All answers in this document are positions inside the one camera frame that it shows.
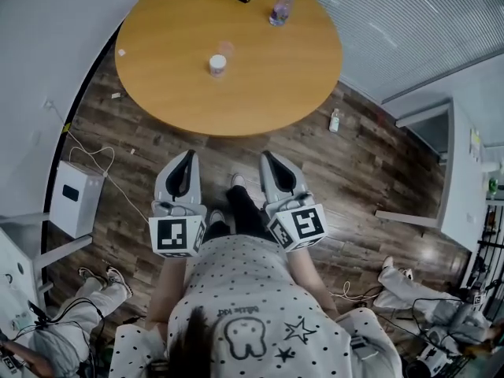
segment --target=green object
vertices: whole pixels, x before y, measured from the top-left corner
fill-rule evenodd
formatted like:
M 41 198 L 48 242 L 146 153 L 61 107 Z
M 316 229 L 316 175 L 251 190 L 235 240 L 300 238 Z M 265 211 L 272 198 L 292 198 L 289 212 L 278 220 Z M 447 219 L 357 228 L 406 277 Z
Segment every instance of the green object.
M 488 181 L 488 190 L 490 191 L 490 195 L 495 195 L 498 190 L 498 181 L 495 178 L 490 178 Z

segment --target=white cube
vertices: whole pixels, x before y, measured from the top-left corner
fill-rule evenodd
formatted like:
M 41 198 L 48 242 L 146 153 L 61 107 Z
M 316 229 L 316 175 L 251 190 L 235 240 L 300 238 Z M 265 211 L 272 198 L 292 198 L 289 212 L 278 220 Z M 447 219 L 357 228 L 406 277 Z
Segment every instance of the white cube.
M 104 176 L 81 165 L 60 161 L 49 220 L 73 238 L 93 232 Z
M 327 235 L 328 225 L 322 205 L 275 213 L 268 230 L 287 251 L 313 246 Z
M 205 236 L 206 224 L 202 216 L 149 218 L 152 251 L 165 258 L 198 256 Z

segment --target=black pants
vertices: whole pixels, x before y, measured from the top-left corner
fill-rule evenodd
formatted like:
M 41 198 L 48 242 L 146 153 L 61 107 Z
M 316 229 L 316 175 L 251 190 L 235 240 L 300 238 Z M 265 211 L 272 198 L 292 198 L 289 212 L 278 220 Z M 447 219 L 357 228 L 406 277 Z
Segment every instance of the black pants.
M 229 204 L 235 217 L 236 234 L 251 235 L 275 242 L 262 222 L 261 212 L 256 207 L 243 186 L 234 186 L 228 193 Z M 213 223 L 208 227 L 203 242 L 231 234 L 231 229 L 223 221 Z

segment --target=white wall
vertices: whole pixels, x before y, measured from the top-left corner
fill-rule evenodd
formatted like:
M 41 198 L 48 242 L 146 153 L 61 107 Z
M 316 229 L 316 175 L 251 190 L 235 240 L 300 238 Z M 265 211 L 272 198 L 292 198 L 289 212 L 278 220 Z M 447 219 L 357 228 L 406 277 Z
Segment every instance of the white wall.
M 453 98 L 484 144 L 504 143 L 504 54 L 482 61 L 383 104 L 396 119 Z
M 0 217 L 43 209 L 61 121 L 138 0 L 0 0 Z

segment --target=white appliance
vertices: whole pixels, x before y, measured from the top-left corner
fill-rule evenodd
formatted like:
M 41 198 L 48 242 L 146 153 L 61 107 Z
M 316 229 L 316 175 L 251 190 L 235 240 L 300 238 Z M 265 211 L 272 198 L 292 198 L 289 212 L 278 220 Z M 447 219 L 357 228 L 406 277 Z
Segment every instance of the white appliance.
M 49 220 L 73 238 L 90 234 L 105 177 L 82 165 L 60 161 Z

